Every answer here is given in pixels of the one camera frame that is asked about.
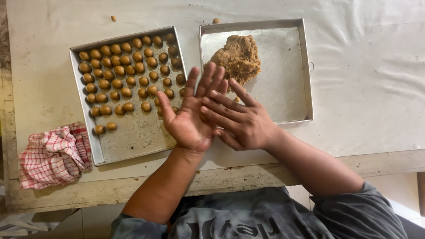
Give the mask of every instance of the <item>rectangular baking pan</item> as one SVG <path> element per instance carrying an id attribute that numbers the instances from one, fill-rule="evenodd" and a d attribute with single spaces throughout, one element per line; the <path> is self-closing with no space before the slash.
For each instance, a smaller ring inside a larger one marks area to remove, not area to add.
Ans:
<path id="1" fill-rule="evenodd" d="M 231 35 L 252 35 L 261 72 L 244 88 L 261 102 L 275 124 L 313 120 L 310 69 L 303 18 L 199 26 L 201 63 L 223 48 Z M 232 92 L 228 97 L 234 99 Z"/>
<path id="2" fill-rule="evenodd" d="M 133 38 L 142 36 L 156 36 L 156 35 L 164 35 L 167 33 L 174 33 L 176 36 L 176 44 L 174 45 L 178 49 L 178 58 L 180 58 L 181 63 L 183 67 L 179 71 L 173 71 L 169 56 L 169 60 L 166 65 L 170 68 L 170 75 L 168 76 L 172 80 L 172 86 L 171 88 L 174 90 L 175 98 L 173 100 L 170 100 L 171 106 L 180 107 L 182 98 L 179 96 L 179 89 L 183 86 L 177 86 L 176 84 L 176 75 L 179 73 L 184 74 L 186 77 L 186 71 L 184 69 L 184 62 L 183 58 L 181 57 L 181 49 L 180 49 L 180 43 L 179 38 L 177 36 L 177 31 L 174 26 L 168 26 L 164 28 L 159 28 L 155 30 L 150 31 L 144 31 L 139 33 L 134 33 L 122 37 L 115 37 L 107 40 L 102 40 L 94 43 L 85 44 L 82 46 L 76 46 L 71 47 L 69 49 L 69 55 L 71 58 L 71 64 L 72 69 L 74 71 L 75 81 L 78 88 L 78 94 L 80 97 L 83 113 L 84 113 L 84 119 L 85 124 L 87 126 L 87 130 L 89 133 L 89 140 L 91 145 L 91 155 L 95 166 L 100 166 L 112 162 L 117 162 L 125 159 L 131 159 L 138 156 L 153 154 L 161 151 L 165 151 L 168 149 L 172 149 L 176 142 L 171 137 L 168 132 L 164 129 L 162 124 L 162 117 L 159 117 L 157 115 L 157 109 L 158 107 L 155 106 L 153 103 L 154 98 L 148 98 L 146 101 L 148 101 L 151 104 L 152 111 L 148 114 L 145 112 L 142 112 L 140 109 L 140 105 L 142 101 L 139 100 L 139 96 L 137 95 L 137 91 L 140 89 L 140 84 L 138 83 L 138 79 L 141 76 L 146 76 L 149 78 L 148 74 L 150 71 L 156 71 L 159 75 L 159 79 L 156 83 L 152 83 L 150 81 L 149 86 L 154 84 L 157 85 L 158 90 L 164 91 L 164 86 L 162 84 L 162 79 L 166 76 L 163 76 L 159 72 L 160 62 L 158 62 L 158 66 L 155 69 L 149 69 L 146 65 L 146 59 L 144 57 L 143 63 L 145 65 L 145 72 L 142 74 L 136 74 L 134 78 L 136 79 L 136 86 L 132 88 L 133 96 L 131 100 L 129 101 L 119 101 L 119 102 L 112 102 L 112 100 L 109 98 L 109 92 L 113 90 L 109 90 L 108 93 L 105 93 L 108 96 L 108 102 L 105 103 L 106 105 L 109 105 L 112 108 L 112 111 L 116 107 L 117 104 L 124 104 L 125 102 L 132 102 L 134 104 L 134 112 L 132 114 L 126 114 L 123 117 L 117 117 L 114 112 L 112 112 L 112 115 L 106 116 L 106 117 L 92 117 L 90 115 L 90 109 L 92 106 L 101 106 L 102 104 L 90 104 L 86 100 L 87 92 L 85 91 L 85 83 L 82 80 L 82 73 L 79 71 L 78 66 L 82 62 L 79 57 L 79 52 L 81 51 L 89 51 L 92 49 L 99 49 L 103 45 L 109 45 L 112 44 L 121 44 L 125 42 L 131 42 Z M 152 45 L 151 49 L 153 50 L 154 56 L 158 56 L 160 52 L 167 52 L 168 46 L 165 41 L 163 41 L 163 47 L 161 49 L 157 49 Z M 140 50 L 141 54 L 143 55 L 143 50 L 145 49 L 145 46 L 143 45 L 142 49 Z M 132 65 L 134 65 L 134 62 L 132 60 L 131 55 L 129 55 Z M 127 86 L 125 79 L 128 76 L 125 77 L 119 77 L 116 76 L 118 79 L 123 80 L 124 87 Z M 95 125 L 101 124 L 106 125 L 107 122 L 116 122 L 118 125 L 118 128 L 116 131 L 108 132 L 106 131 L 103 135 L 97 135 L 94 133 L 93 128 Z"/>

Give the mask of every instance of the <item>person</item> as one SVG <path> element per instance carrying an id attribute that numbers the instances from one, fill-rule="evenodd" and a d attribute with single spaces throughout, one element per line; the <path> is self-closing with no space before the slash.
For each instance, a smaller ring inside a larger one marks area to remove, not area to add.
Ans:
<path id="1" fill-rule="evenodd" d="M 206 64 L 195 92 L 198 74 L 192 68 L 176 114 L 158 91 L 164 126 L 177 144 L 112 222 L 111 239 L 407 239 L 376 188 L 275 125 L 234 79 L 223 79 L 223 67 Z M 245 105 L 225 97 L 228 86 Z M 284 187 L 183 197 L 215 136 L 236 151 L 262 149 L 283 163 L 313 195 L 313 211 Z"/>

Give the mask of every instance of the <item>table surface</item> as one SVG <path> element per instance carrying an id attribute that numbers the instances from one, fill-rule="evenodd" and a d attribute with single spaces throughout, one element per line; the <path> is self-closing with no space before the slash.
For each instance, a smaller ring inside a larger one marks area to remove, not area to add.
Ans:
<path id="1" fill-rule="evenodd" d="M 188 70 L 200 64 L 198 26 L 215 17 L 224 22 L 304 17 L 309 60 L 315 65 L 311 72 L 315 119 L 288 132 L 340 156 L 361 176 L 425 169 L 421 149 L 425 145 L 421 80 L 425 9 L 421 1 L 193 4 L 134 0 L 117 5 L 111 0 L 60 4 L 16 0 L 7 2 L 7 9 L 0 1 L 0 11 L 0 109 L 8 169 L 6 203 L 11 213 L 126 202 L 167 156 L 162 153 L 95 168 L 65 187 L 19 190 L 17 152 L 26 146 L 28 136 L 83 119 L 69 47 L 174 25 Z M 117 16 L 116 23 L 110 21 L 111 15 Z M 188 196 L 297 184 L 264 152 L 236 153 L 219 142 L 200 169 L 187 189 Z"/>

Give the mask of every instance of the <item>hand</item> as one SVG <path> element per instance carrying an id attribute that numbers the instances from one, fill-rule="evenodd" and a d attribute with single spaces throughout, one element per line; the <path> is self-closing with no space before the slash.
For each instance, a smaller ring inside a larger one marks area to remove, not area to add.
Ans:
<path id="1" fill-rule="evenodd" d="M 273 123 L 263 105 L 234 79 L 229 81 L 229 85 L 245 106 L 232 101 L 223 93 L 212 90 L 212 100 L 203 98 L 204 106 L 201 107 L 201 112 L 208 120 L 224 128 L 215 129 L 214 134 L 234 150 L 267 150 L 273 145 L 275 135 L 281 129 Z"/>
<path id="2" fill-rule="evenodd" d="M 202 97 L 213 89 L 225 94 L 228 82 L 223 80 L 223 67 L 216 67 L 214 63 L 208 63 L 195 94 L 198 75 L 199 68 L 192 68 L 187 77 L 183 103 L 176 114 L 171 109 L 170 101 L 163 92 L 158 91 L 156 95 L 159 99 L 165 129 L 177 141 L 177 146 L 195 153 L 203 153 L 211 146 L 216 125 L 213 122 L 201 120 Z"/>

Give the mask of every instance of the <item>finger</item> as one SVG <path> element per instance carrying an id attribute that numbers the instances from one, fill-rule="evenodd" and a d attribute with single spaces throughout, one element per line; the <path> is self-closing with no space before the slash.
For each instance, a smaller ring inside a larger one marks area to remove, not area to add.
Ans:
<path id="1" fill-rule="evenodd" d="M 230 79 L 229 81 L 230 88 L 236 93 L 237 96 L 245 103 L 246 106 L 254 106 L 257 101 L 242 88 L 241 85 L 235 80 Z"/>
<path id="2" fill-rule="evenodd" d="M 234 149 L 235 151 L 242 151 L 243 147 L 239 144 L 239 142 L 231 136 L 226 130 L 216 129 L 214 134 L 218 136 L 223 143 L 227 144 L 229 147 Z"/>
<path id="3" fill-rule="evenodd" d="M 199 81 L 198 88 L 196 89 L 196 97 L 205 96 L 205 92 L 211 85 L 211 77 L 215 71 L 215 63 L 208 62 L 204 68 L 204 74 L 202 75 L 201 81 Z"/>
<path id="4" fill-rule="evenodd" d="M 220 83 L 220 86 L 218 87 L 218 92 L 222 95 L 227 94 L 227 88 L 229 87 L 229 81 L 226 79 L 223 79 Z"/>
<path id="5" fill-rule="evenodd" d="M 212 78 L 211 85 L 208 88 L 205 96 L 208 97 L 209 96 L 208 92 L 210 92 L 211 90 L 218 90 L 219 89 L 221 82 L 223 81 L 224 71 L 225 71 L 225 69 L 224 69 L 223 66 L 219 66 L 215 69 L 215 73 L 212 76 L 213 78 Z"/>
<path id="6" fill-rule="evenodd" d="M 224 129 L 230 130 L 232 132 L 235 132 L 239 129 L 239 123 L 219 115 L 206 106 L 201 106 L 201 112 L 204 114 L 207 120 L 215 122 L 218 126 L 223 127 Z"/>
<path id="7" fill-rule="evenodd" d="M 190 73 L 187 77 L 186 86 L 184 89 L 184 97 L 192 97 L 195 93 L 195 85 L 196 85 L 196 79 L 199 75 L 199 68 L 193 67 L 192 70 L 190 70 Z"/>
<path id="8" fill-rule="evenodd" d="M 217 104 L 214 100 L 210 100 L 208 97 L 202 98 L 202 103 L 206 107 L 210 108 L 212 111 L 218 113 L 221 116 L 229 118 L 233 121 L 240 122 L 243 119 L 244 114 L 240 112 L 236 112 L 229 108 L 226 108 L 220 104 Z"/>
<path id="9" fill-rule="evenodd" d="M 225 95 L 218 93 L 215 90 L 212 90 L 210 92 L 211 98 L 216 101 L 217 103 L 220 103 L 222 105 L 224 105 L 224 107 L 231 109 L 233 111 L 237 111 L 237 112 L 246 112 L 245 110 L 245 106 L 238 104 L 236 102 L 234 102 L 233 100 L 227 98 Z"/>
<path id="10" fill-rule="evenodd" d="M 162 91 L 157 91 L 156 96 L 159 99 L 159 107 L 161 108 L 164 122 L 170 123 L 176 117 L 176 114 L 170 106 L 170 100 Z"/>

